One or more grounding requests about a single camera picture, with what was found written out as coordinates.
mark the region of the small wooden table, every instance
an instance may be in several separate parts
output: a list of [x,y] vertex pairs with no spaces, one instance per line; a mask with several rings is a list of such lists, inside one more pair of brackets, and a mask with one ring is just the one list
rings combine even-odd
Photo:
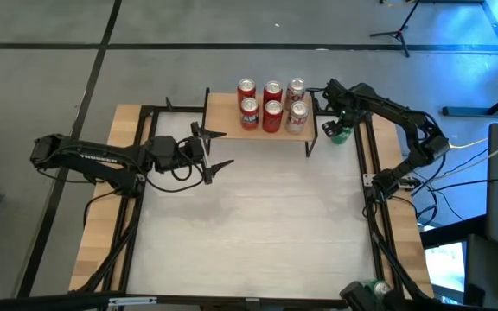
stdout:
[[[115,112],[111,132],[107,143],[125,147],[134,141],[141,105],[119,105]],[[373,131],[376,137],[380,166],[392,168],[402,161],[395,125],[376,115],[373,116]],[[149,122],[144,127],[142,143],[148,138]],[[361,126],[362,141],[366,162],[372,167],[372,157],[367,143],[367,129]],[[94,196],[109,192],[107,184],[98,184]],[[409,193],[398,191],[397,196],[410,200]],[[112,241],[113,230],[117,221],[120,197],[109,196],[92,203],[87,217],[86,228],[80,243],[80,249],[74,267],[70,289],[84,285],[89,276],[99,267],[107,255]],[[425,263],[425,253],[422,248],[416,218],[412,206],[399,200],[387,202],[393,228],[393,238],[399,261],[414,282],[429,296],[433,296],[430,278]],[[111,282],[111,289],[118,289],[118,279],[122,273],[124,256],[117,260]],[[386,279],[391,282],[390,265],[384,258]]]
[[309,107],[309,115],[303,127],[303,131],[299,134],[291,134],[285,129],[285,123],[289,116],[288,111],[284,111],[280,129],[276,133],[269,133],[263,130],[262,120],[264,114],[263,94],[255,96],[259,103],[259,126],[255,130],[244,130],[239,126],[239,108],[237,103],[237,94],[235,93],[209,93],[207,99],[207,113],[205,120],[205,129],[227,133],[223,139],[252,139],[252,140],[275,140],[275,141],[293,141],[304,142],[306,156],[310,156],[310,152],[314,148],[316,138],[318,136],[316,129],[316,116],[314,106],[311,103],[310,95],[307,93],[303,97],[303,101]]

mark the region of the black cable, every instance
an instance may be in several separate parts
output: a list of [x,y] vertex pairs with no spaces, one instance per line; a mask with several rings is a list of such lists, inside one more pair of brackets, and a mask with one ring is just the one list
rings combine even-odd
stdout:
[[430,184],[430,182],[437,177],[437,175],[439,174],[439,172],[441,172],[441,169],[443,168],[443,166],[445,165],[445,160],[447,158],[447,155],[443,155],[442,157],[442,160],[441,160],[441,164],[439,165],[439,168],[437,168],[437,171],[430,177],[430,179],[426,180],[424,183],[422,183],[422,185],[420,187],[418,187],[418,189],[416,189],[412,194],[411,196],[415,196],[418,192],[420,192],[420,190],[422,190],[424,187],[428,186]]
[[445,194],[442,192],[439,192],[439,194],[443,195],[443,199],[445,200],[445,203],[447,203],[447,206],[449,207],[450,211],[453,212],[455,214],[455,216],[457,216],[461,221],[464,221],[464,219],[462,217],[460,217],[460,215],[457,214],[457,212],[455,212],[455,210],[450,206],[449,201],[447,200],[447,197],[445,196]]
[[[378,206],[374,203],[370,203],[370,204],[372,204],[372,214],[373,214],[373,216],[376,216],[376,213],[378,212]],[[366,206],[364,206],[362,208],[361,214],[362,214],[362,217],[364,217],[365,219],[368,218]]]
[[472,156],[468,161],[462,163],[462,164],[458,164],[455,168],[451,169],[451,170],[448,170],[446,171],[445,173],[441,174],[441,176],[439,176],[440,178],[447,175],[448,173],[452,173],[454,171],[456,171],[457,169],[461,168],[462,166],[472,162],[474,159],[476,159],[478,156],[481,156],[482,154],[484,154],[487,150],[489,150],[489,148],[486,148],[484,151],[480,152],[479,154],[477,155],[474,155]]
[[42,175],[46,176],[46,177],[51,178],[52,180],[55,180],[55,181],[64,181],[64,182],[69,182],[69,183],[89,183],[89,184],[91,184],[91,182],[90,182],[90,181],[70,181],[70,180],[62,180],[61,178],[57,178],[57,177],[54,177],[54,176],[52,176],[52,175],[49,175],[49,174],[47,174],[47,173],[42,172],[42,169],[41,169],[41,168],[38,168],[36,171],[37,171],[38,173],[40,173],[40,174],[42,174]]
[[471,185],[471,184],[475,184],[475,183],[493,182],[493,181],[498,181],[498,179],[460,182],[460,183],[457,183],[457,184],[452,184],[452,185],[449,185],[449,186],[444,186],[444,187],[441,187],[439,189],[432,188],[430,191],[437,191],[437,192],[439,192],[441,190],[445,190],[445,189],[450,188],[450,187],[460,187],[460,186],[466,186],[466,185]]
[[117,189],[117,190],[112,190],[110,193],[106,193],[106,194],[101,194],[101,195],[98,195],[96,197],[93,197],[91,200],[89,200],[87,203],[86,203],[86,206],[84,207],[84,227],[86,227],[86,222],[87,222],[87,213],[90,209],[90,205],[95,202],[96,200],[99,200],[101,198],[104,198],[106,197],[107,195],[111,195],[111,194],[116,194],[118,193],[118,191],[120,191],[120,189]]
[[[413,172],[413,173],[416,174],[416,175],[418,175],[422,179],[426,180],[426,178],[423,177],[418,172]],[[430,185],[427,185],[427,187],[428,187],[428,190],[431,190],[431,186]],[[435,195],[435,193],[433,191],[430,191],[430,194],[431,194],[431,197],[433,198],[433,204],[430,205],[430,206],[428,206],[428,207],[426,207],[422,211],[418,212],[417,215],[416,215],[416,219],[419,219],[420,217],[422,217],[422,214],[424,214],[424,213],[426,213],[426,212],[428,212],[430,210],[433,210],[433,212],[431,213],[430,219],[427,220],[426,222],[424,222],[423,224],[420,224],[421,227],[429,225],[436,218],[437,212],[438,212],[438,209],[439,209],[439,205],[437,203],[437,196]]]
[[200,168],[199,168],[199,167],[198,167],[198,166],[197,166],[197,165],[196,165],[193,161],[191,161],[191,159],[189,158],[189,156],[187,156],[186,154],[184,154],[180,148],[178,148],[178,152],[179,152],[179,153],[180,153],[180,154],[181,154],[181,155],[182,155],[182,156],[183,156],[186,160],[188,160],[188,162],[189,162],[189,164],[190,164],[190,167],[191,167],[191,166],[194,166],[194,167],[195,167],[195,169],[197,169],[197,170],[199,171],[199,174],[201,174],[201,179],[200,179],[199,181],[197,181],[197,182],[196,182],[195,184],[193,184],[193,185],[190,185],[190,186],[187,186],[187,187],[182,187],[182,188],[180,188],[180,189],[176,189],[176,190],[168,190],[168,189],[163,189],[163,188],[161,188],[161,187],[159,187],[159,186],[155,185],[155,184],[153,183],[153,181],[150,181],[150,179],[149,179],[149,178],[145,177],[145,180],[147,180],[147,182],[148,182],[148,183],[149,183],[149,184],[150,184],[153,188],[155,188],[155,189],[157,189],[157,190],[160,190],[160,191],[163,191],[163,192],[165,192],[165,193],[173,194],[173,193],[178,193],[178,192],[181,192],[181,191],[184,191],[184,190],[188,190],[188,189],[190,189],[190,188],[192,188],[192,187],[197,187],[197,186],[201,185],[201,183],[203,182],[203,171],[202,171],[202,170],[201,170],[201,169],[200,169]]
[[134,234],[137,231],[137,226],[139,224],[139,213],[133,213],[133,216],[130,218],[130,222],[117,244],[115,244],[110,250],[107,256],[105,257],[103,263],[98,267],[98,269],[90,276],[87,282],[77,289],[79,292],[93,292],[103,279],[104,275],[108,272],[108,270],[112,267],[112,264],[117,260],[120,251],[126,246],[126,244],[133,238]]
[[170,170],[170,173],[172,174],[172,177],[174,177],[174,179],[176,179],[177,181],[186,181],[189,179],[189,177],[191,177],[191,172],[193,171],[193,169],[191,168],[191,164],[188,166],[189,168],[189,171],[188,171],[188,175],[186,177],[180,177],[176,174],[176,172],[174,171],[174,169],[171,169]]
[[394,198],[394,199],[397,199],[397,200],[403,200],[404,202],[410,204],[412,206],[412,208],[414,208],[414,214],[418,215],[418,209],[416,208],[416,206],[414,205],[414,203],[410,202],[409,200],[407,200],[405,198],[398,197],[396,195],[392,195],[391,197]]

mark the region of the light stand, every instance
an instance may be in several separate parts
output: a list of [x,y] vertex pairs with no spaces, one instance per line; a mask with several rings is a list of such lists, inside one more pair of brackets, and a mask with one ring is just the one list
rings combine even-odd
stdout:
[[396,40],[401,42],[401,44],[403,45],[403,50],[405,51],[405,56],[411,57],[411,55],[408,53],[408,47],[406,46],[405,37],[403,36],[403,31],[405,31],[405,29],[407,29],[406,24],[411,19],[411,16],[414,13],[414,10],[416,9],[416,7],[418,6],[419,3],[420,3],[420,0],[416,0],[414,2],[414,6],[412,6],[412,10],[408,14],[408,16],[406,17],[405,21],[403,22],[403,25],[401,25],[401,28],[399,28],[396,31],[387,31],[387,32],[383,32],[383,33],[371,34],[370,36],[376,37],[376,36],[389,35],[389,36],[395,38]]

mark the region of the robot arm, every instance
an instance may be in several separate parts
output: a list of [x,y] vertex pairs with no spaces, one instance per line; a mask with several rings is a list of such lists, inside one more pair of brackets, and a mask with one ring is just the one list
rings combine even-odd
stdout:
[[328,137],[339,134],[343,128],[356,126],[369,112],[373,112],[401,126],[406,134],[409,156],[395,168],[383,169],[372,180],[378,200],[391,197],[397,190],[399,180],[414,169],[430,165],[449,150],[449,140],[437,126],[435,120],[422,111],[414,111],[382,98],[374,89],[360,83],[349,89],[336,79],[331,79],[324,89],[328,100],[327,109],[339,116],[337,122],[322,125]]
[[124,148],[59,134],[49,135],[35,140],[30,161],[37,169],[69,168],[82,173],[93,183],[96,180],[107,181],[118,194],[128,197],[140,194],[145,175],[151,168],[165,173],[201,165],[203,180],[210,184],[214,175],[233,160],[209,167],[203,140],[226,134],[203,130],[197,122],[191,124],[191,130],[193,136],[180,142],[172,136],[155,136],[141,146]]

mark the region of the gray floor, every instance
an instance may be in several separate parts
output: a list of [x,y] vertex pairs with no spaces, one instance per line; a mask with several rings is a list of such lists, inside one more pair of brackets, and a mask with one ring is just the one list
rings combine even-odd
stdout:
[[[498,0],[489,4],[498,18]],[[0,41],[99,42],[111,8],[111,0],[0,1]],[[236,0],[205,6],[188,0],[124,0],[112,41],[388,43],[393,41],[370,39],[368,33],[395,30],[410,8],[380,6],[376,0]],[[498,44],[478,5],[423,3],[409,26],[410,44]],[[6,194],[0,204],[0,298],[12,295],[51,185],[29,163],[32,141],[70,131],[94,55],[0,51],[0,192]],[[202,105],[204,87],[231,92],[245,76],[260,85],[293,76],[313,86],[332,77],[346,86],[367,82],[381,95],[433,114],[457,145],[486,137],[488,125],[498,121],[439,115],[445,105],[487,107],[498,101],[498,53],[412,53],[406,59],[399,52],[373,51],[110,51],[81,138],[105,142],[116,104],[163,105],[169,96],[175,105]],[[485,143],[451,151],[446,168],[484,148]],[[484,178],[485,168],[479,165],[439,186]],[[81,237],[81,210],[92,190],[66,186],[34,295],[67,290]],[[445,193],[464,218],[485,211],[485,185]],[[472,206],[468,209],[459,204],[464,195],[466,206]],[[420,208],[430,200],[424,193],[415,202]],[[442,203],[437,222],[454,221],[457,217]]]

